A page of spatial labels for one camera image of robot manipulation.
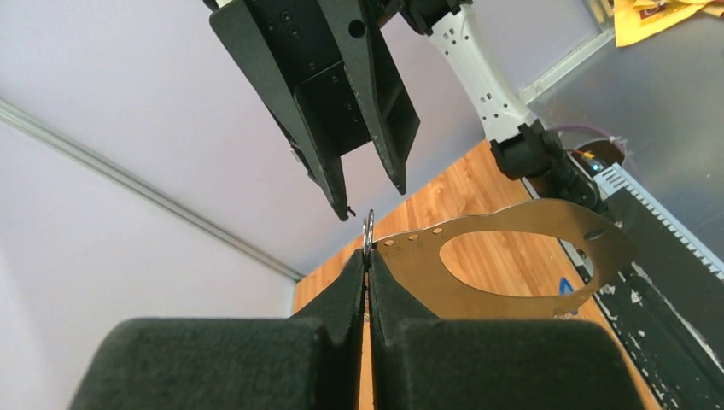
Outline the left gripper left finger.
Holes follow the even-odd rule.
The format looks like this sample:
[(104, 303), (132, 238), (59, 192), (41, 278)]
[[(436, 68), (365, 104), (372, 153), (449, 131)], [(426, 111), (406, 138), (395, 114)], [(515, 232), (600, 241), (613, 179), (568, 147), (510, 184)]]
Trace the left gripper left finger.
[(355, 409), (365, 257), (287, 319), (136, 318), (100, 344), (73, 409)]

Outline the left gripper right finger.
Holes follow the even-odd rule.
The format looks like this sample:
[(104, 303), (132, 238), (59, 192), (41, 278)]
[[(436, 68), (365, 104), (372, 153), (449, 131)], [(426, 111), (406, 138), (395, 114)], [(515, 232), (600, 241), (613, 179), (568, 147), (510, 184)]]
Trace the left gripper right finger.
[(641, 409), (609, 333), (581, 320), (451, 320), (370, 257), (377, 409)]

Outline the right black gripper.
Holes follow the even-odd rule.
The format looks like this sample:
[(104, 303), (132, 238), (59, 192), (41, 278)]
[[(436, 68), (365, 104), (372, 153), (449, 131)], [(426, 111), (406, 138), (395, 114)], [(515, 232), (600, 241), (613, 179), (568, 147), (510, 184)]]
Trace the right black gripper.
[(396, 190), (420, 119), (368, 1), (210, 1), (209, 24), (336, 217), (341, 156), (373, 142)]

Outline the metal split keyring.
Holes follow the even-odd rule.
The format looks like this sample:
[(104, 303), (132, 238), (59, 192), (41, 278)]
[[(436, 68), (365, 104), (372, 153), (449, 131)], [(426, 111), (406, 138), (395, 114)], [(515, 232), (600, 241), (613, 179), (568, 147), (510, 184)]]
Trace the metal split keyring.
[(367, 216), (363, 219), (362, 232), (362, 256), (365, 270), (369, 270), (371, 264), (371, 251), (373, 249), (374, 239), (374, 210), (370, 209)]

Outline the key with blue tag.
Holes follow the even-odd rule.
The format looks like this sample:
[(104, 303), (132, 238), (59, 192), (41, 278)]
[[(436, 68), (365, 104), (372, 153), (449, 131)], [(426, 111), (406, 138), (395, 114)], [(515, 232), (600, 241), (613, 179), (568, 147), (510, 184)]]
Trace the key with blue tag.
[(558, 292), (561, 296), (568, 295), (574, 293), (575, 288), (567, 278), (561, 277), (558, 285)]

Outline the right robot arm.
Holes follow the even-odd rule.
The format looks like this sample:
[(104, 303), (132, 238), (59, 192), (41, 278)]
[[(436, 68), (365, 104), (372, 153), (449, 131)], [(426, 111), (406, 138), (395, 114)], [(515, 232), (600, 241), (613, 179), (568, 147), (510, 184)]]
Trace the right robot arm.
[(420, 119), (382, 35), (400, 15), (464, 87), (498, 169), (542, 198), (604, 214), (597, 185), (494, 65), (469, 1), (210, 1), (209, 24), (340, 220), (352, 214), (342, 157), (373, 144), (406, 193)]

